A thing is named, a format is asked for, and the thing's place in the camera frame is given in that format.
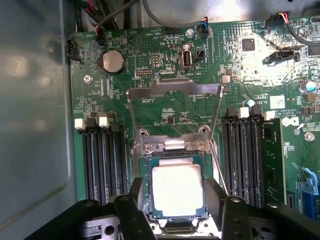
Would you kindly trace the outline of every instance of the integrated circuit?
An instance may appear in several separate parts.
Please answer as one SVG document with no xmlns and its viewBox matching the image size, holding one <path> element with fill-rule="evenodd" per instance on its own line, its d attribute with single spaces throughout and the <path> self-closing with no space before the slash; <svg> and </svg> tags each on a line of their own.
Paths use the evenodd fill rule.
<svg viewBox="0 0 320 240">
<path fill-rule="evenodd" d="M 308 45 L 308 56 L 320 56 L 320 46 Z"/>
<path fill-rule="evenodd" d="M 256 44 L 254 38 L 242 39 L 242 50 L 244 52 L 256 50 Z"/>
</svg>

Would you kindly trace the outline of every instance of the green circuit board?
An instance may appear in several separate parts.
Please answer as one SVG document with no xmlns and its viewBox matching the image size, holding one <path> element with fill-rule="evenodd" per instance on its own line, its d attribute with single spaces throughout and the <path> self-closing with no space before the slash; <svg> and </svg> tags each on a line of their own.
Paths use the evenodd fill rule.
<svg viewBox="0 0 320 240">
<path fill-rule="evenodd" d="M 295 31 L 305 39 L 320 39 L 320 24 L 310 18 L 293 18 Z M 220 119 L 227 107 L 243 107 L 243 102 L 254 100 L 263 111 L 275 111 L 281 118 L 285 185 L 295 193 L 296 209 L 302 212 L 301 191 L 298 182 L 305 180 L 302 167 L 320 173 L 320 114 L 319 74 L 320 49 L 309 49 L 295 41 L 285 26 L 266 29 L 265 21 L 210 23 L 209 35 L 200 40 L 197 26 L 193 37 L 186 36 L 187 29 L 178 34 L 166 34 L 164 27 L 148 27 L 107 31 L 107 45 L 100 47 L 94 32 L 72 35 L 78 44 L 79 61 L 71 61 L 71 88 L 73 117 L 86 119 L 92 113 L 115 113 L 111 123 L 124 125 L 128 185 L 133 178 L 130 148 L 135 134 L 128 109 L 126 92 L 130 88 L 149 88 L 170 78 L 189 78 L 196 84 L 221 84 L 225 93 L 218 110 L 218 124 L 214 139 L 223 165 Z M 182 47 L 189 44 L 192 56 L 198 50 L 204 59 L 184 71 L 181 63 Z M 294 49 L 300 59 L 270 62 L 269 56 L 279 49 Z M 120 74 L 108 75 L 98 64 L 98 58 L 108 50 L 120 51 L 125 68 Z M 84 77 L 92 83 L 86 84 Z M 306 94 L 299 90 L 301 83 L 316 83 L 316 99 L 307 102 Z M 216 98 L 206 95 L 188 95 L 170 91 L 164 97 L 142 98 L 133 103 L 139 128 L 151 135 L 180 136 L 193 133 L 201 125 L 210 125 L 216 107 Z M 303 107 L 313 107 L 312 114 L 303 114 Z M 306 141 L 305 134 L 313 133 L 315 139 Z M 78 198 L 86 198 L 84 180 L 83 139 L 74 132 L 77 166 Z"/>
</svg>

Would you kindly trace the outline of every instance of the metal bracket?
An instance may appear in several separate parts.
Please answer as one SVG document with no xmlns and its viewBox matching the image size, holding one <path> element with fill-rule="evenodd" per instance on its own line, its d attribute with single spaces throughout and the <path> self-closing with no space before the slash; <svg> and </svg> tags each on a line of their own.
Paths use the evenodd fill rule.
<svg viewBox="0 0 320 240">
<path fill-rule="evenodd" d="M 152 87 L 145 88 L 130 88 L 126 92 L 128 107 L 130 110 L 133 128 L 136 134 L 136 139 L 138 143 L 143 145 L 147 143 L 146 136 L 141 135 L 138 131 L 136 114 L 133 106 L 133 101 L 146 98 L 146 97 L 164 97 L 169 91 L 179 91 L 185 95 L 196 95 L 196 94 L 211 94 L 218 96 L 218 101 L 216 103 L 215 111 L 213 112 L 210 126 L 210 134 L 206 135 L 206 138 L 212 139 L 214 135 L 215 126 L 217 123 L 218 110 L 220 108 L 222 96 L 223 96 L 223 86 L 221 84 L 204 84 L 198 85 L 195 84 L 189 78 L 172 78 L 167 79 L 164 82 L 157 83 Z"/>
</svg>

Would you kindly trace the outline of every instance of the sata port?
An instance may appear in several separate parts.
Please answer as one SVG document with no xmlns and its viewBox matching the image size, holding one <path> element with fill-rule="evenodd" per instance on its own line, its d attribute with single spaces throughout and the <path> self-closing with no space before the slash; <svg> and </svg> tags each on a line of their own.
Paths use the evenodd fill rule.
<svg viewBox="0 0 320 240">
<path fill-rule="evenodd" d="M 270 63 L 273 62 L 283 62 L 291 60 L 295 57 L 295 51 L 292 50 L 281 50 L 275 51 L 269 56 Z"/>
<path fill-rule="evenodd" d="M 190 68 L 192 64 L 191 52 L 186 50 L 182 52 L 182 66 L 184 68 Z"/>
</svg>

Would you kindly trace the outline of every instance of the motherboard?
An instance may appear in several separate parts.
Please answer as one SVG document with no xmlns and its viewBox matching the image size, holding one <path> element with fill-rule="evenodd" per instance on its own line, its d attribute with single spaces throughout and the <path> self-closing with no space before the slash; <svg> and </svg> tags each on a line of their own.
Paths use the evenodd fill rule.
<svg viewBox="0 0 320 240">
<path fill-rule="evenodd" d="M 320 40 L 320 18 L 290 23 Z M 214 177 L 255 207 L 269 199 L 320 221 L 320 47 L 266 24 L 72 34 L 78 199 L 104 205 L 143 177 L 150 219 L 192 220 L 208 214 L 203 185 Z M 213 145 L 181 143 L 197 134 Z"/>
</svg>

